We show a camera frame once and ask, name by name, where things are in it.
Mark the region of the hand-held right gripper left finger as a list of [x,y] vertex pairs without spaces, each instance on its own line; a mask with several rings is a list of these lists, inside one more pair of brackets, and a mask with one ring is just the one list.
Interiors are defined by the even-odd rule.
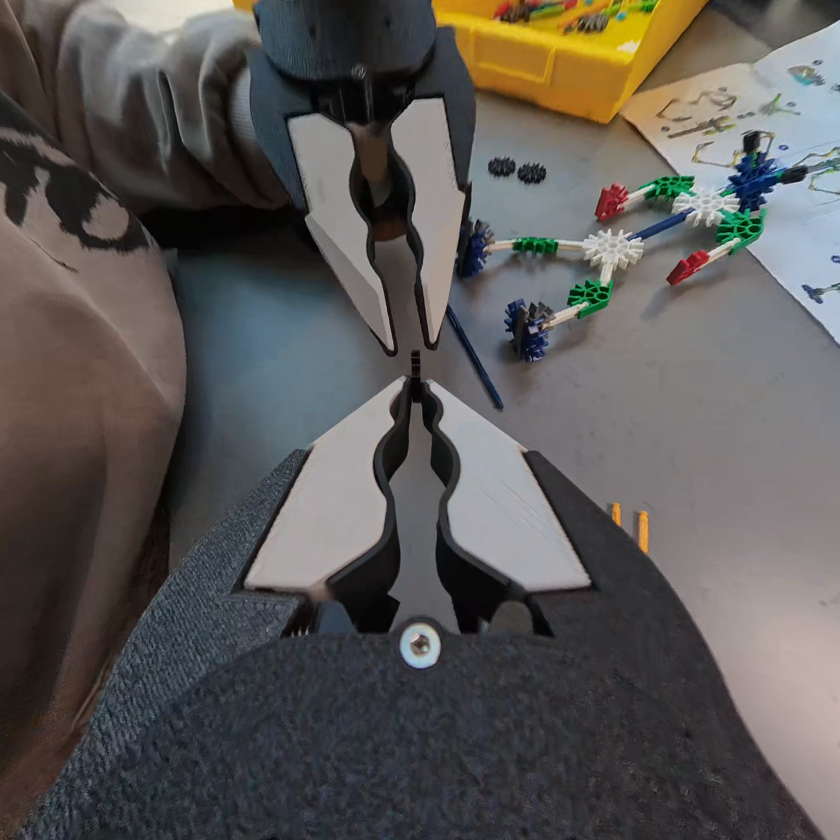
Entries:
[[257,538],[246,592],[337,602],[354,624],[391,611],[401,551],[390,481],[412,403],[413,381],[399,377],[311,444]]

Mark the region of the pile of toy construction pieces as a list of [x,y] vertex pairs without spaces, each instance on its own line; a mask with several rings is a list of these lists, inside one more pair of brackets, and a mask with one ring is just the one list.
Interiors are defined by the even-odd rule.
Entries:
[[600,34],[612,21],[622,22],[629,15],[651,15],[659,1],[517,1],[500,4],[492,20],[506,25],[529,25],[548,18],[560,18],[558,30]]

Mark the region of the multicolour toy construction model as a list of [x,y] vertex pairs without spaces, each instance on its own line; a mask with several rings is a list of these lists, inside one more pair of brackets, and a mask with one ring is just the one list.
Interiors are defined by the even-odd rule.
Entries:
[[838,149],[810,153],[794,164],[782,164],[770,155],[774,135],[754,130],[742,136],[742,149],[730,164],[731,174],[722,188],[697,184],[693,175],[661,176],[629,191],[613,183],[603,188],[595,207],[599,222],[618,217],[646,203],[669,204],[667,218],[636,232],[600,229],[583,240],[551,237],[518,237],[496,240],[487,223],[468,220],[463,224],[455,261],[456,276],[476,277],[489,257],[500,253],[550,257],[571,254],[581,257],[594,277],[577,283],[568,294],[566,307],[555,311],[543,302],[526,304],[518,299],[506,307],[505,326],[517,358],[534,363],[544,358],[550,332],[571,320],[582,320],[603,309],[612,300],[614,276],[637,264],[647,241],[678,226],[712,228],[715,245],[682,259],[668,274],[676,286],[708,266],[755,244],[763,235],[767,195],[778,186],[809,182],[813,189],[819,175],[838,171]]

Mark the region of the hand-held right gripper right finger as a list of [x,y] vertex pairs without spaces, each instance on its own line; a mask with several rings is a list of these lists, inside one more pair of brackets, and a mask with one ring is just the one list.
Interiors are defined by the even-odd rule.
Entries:
[[443,487],[436,568],[458,624],[490,623],[499,605],[535,595],[582,592],[592,580],[529,451],[435,381],[421,386],[430,466]]

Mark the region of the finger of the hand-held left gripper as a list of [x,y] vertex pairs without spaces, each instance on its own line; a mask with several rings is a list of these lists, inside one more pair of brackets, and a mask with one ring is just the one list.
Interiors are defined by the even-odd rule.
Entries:
[[383,351],[397,352],[388,293],[375,267],[371,224],[355,193],[361,175],[352,133],[320,113],[288,120],[307,203],[305,223],[322,257]]
[[392,122],[389,151],[407,189],[406,238],[423,341],[436,350],[446,317],[466,194],[443,98],[417,98]]

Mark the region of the yellow plastic bin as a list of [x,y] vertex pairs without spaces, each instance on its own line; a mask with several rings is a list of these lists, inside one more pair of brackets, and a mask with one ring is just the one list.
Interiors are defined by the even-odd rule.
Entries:
[[600,34],[558,30],[559,17],[525,25],[492,15],[503,1],[433,1],[451,27],[477,89],[554,112],[609,123],[706,1],[659,1],[651,15],[612,21]]

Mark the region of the person's left forearm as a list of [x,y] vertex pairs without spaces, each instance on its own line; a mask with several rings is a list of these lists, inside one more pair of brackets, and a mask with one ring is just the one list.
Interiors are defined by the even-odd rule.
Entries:
[[249,112],[254,19],[164,32],[104,2],[2,2],[2,99],[135,211],[290,202]]

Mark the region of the long blue toy rod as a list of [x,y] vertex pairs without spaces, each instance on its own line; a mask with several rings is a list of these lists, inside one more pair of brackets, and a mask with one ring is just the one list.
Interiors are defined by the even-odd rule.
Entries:
[[472,342],[469,340],[469,337],[464,330],[463,326],[461,325],[455,311],[453,310],[451,305],[447,305],[446,316],[449,325],[451,326],[452,330],[455,332],[455,336],[462,347],[463,351],[466,353],[467,358],[471,366],[473,367],[475,373],[478,375],[484,390],[490,399],[491,404],[494,408],[498,411],[503,411],[504,403],[501,399],[501,396],[494,385],[493,381],[491,380],[487,369],[483,365],[478,356]]

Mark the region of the grey desk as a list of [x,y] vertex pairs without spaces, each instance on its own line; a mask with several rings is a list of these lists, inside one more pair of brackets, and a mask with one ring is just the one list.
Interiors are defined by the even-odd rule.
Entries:
[[[504,309],[564,304],[573,262],[492,259],[451,303],[496,385],[495,411],[450,328],[426,377],[535,448],[632,527],[717,657],[783,782],[838,838],[838,346],[750,255],[671,288],[707,232],[657,238],[612,305],[512,360]],[[171,484],[171,558],[291,450],[409,367],[422,345],[403,282],[413,255],[376,250],[400,355],[386,357],[320,258],[281,232],[179,258],[188,397]]]

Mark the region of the folded white instruction sheet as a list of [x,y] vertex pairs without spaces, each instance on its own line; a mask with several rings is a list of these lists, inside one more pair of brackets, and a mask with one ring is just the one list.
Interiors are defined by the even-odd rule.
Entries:
[[752,64],[638,93],[622,115],[700,186],[726,184],[750,131],[776,167],[807,168],[765,196],[764,233],[748,250],[838,341],[839,23]]

